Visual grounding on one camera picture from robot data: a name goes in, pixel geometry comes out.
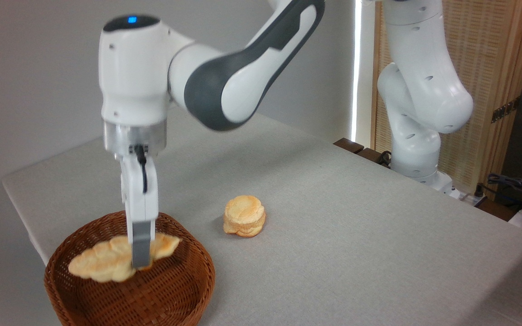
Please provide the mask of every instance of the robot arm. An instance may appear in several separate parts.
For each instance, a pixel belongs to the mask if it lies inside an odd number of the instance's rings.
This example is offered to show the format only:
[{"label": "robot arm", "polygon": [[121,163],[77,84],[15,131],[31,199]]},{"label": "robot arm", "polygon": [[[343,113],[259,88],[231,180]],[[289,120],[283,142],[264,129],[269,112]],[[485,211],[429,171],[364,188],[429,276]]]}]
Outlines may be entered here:
[{"label": "robot arm", "polygon": [[273,16],[245,49],[223,55],[201,44],[176,54],[170,92],[205,126],[234,129],[251,118],[267,90],[323,16],[323,0],[272,0]]},{"label": "robot arm", "polygon": [[391,168],[453,197],[437,170],[440,133],[462,128],[473,100],[448,54],[441,0],[382,0],[390,56],[377,88],[392,130]]},{"label": "robot arm", "polygon": [[152,157],[166,146],[172,101],[214,130],[251,118],[323,16],[324,0],[269,0],[275,10],[245,49],[223,54],[151,16],[118,17],[100,36],[104,147],[120,161],[134,268],[150,262],[158,216]]}]

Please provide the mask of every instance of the brown woven basket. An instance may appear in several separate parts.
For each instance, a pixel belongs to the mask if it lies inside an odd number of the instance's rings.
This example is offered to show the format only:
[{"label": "brown woven basket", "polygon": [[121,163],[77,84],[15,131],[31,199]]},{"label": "brown woven basket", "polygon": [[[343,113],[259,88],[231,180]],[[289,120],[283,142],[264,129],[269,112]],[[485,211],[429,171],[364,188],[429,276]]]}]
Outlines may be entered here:
[{"label": "brown woven basket", "polygon": [[166,214],[159,214],[156,231],[182,241],[171,257],[122,283],[83,280],[68,272],[68,264],[96,243],[126,235],[125,212],[91,221],[67,237],[50,258],[43,279],[62,325],[196,325],[215,286],[211,256]]}]

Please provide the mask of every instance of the table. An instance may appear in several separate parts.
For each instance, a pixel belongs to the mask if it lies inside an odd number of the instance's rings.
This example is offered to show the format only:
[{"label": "table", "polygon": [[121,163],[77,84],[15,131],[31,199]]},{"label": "table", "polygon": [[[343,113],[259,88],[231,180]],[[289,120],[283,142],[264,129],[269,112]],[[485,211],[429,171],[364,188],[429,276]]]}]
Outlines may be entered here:
[{"label": "table", "polygon": [[[215,264],[202,325],[522,325],[522,229],[390,169],[259,114],[221,133],[180,109],[155,163],[160,210]],[[4,187],[44,263],[123,209],[100,139]],[[222,230],[240,194],[267,210],[252,239]]]}]

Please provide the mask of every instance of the stacked biscuit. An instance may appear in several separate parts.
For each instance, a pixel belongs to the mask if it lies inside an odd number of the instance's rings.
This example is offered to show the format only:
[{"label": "stacked biscuit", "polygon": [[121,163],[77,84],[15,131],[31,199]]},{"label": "stacked biscuit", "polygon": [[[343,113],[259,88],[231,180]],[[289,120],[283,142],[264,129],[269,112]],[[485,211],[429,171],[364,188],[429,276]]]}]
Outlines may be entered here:
[{"label": "stacked biscuit", "polygon": [[[172,256],[179,243],[178,237],[156,233],[150,244],[151,264],[154,260]],[[72,259],[68,271],[75,276],[102,283],[128,280],[136,273],[136,269],[132,268],[132,247],[128,237],[119,235],[84,250]]]},{"label": "stacked biscuit", "polygon": [[265,223],[265,207],[255,196],[237,196],[225,206],[223,230],[241,237],[255,237]]}]

